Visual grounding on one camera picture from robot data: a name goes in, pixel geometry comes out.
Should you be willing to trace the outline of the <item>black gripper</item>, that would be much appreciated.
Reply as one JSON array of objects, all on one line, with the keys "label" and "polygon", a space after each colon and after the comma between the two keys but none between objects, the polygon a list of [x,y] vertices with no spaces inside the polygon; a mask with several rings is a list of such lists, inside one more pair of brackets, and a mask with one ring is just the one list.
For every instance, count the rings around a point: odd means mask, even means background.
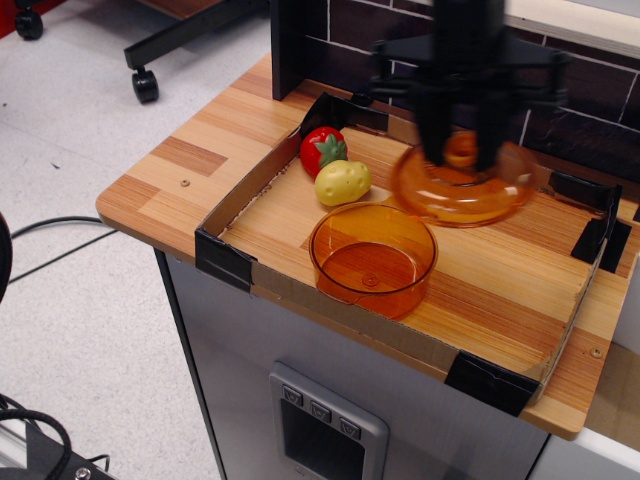
[{"label": "black gripper", "polygon": [[[451,94],[456,102],[504,93],[508,101],[476,105],[476,170],[491,169],[507,140],[516,105],[555,108],[567,101],[564,74],[569,54],[523,41],[506,25],[504,1],[435,1],[427,35],[379,41],[373,56],[379,73],[371,79],[375,96]],[[445,163],[452,105],[422,99],[414,108],[426,158]]]}]

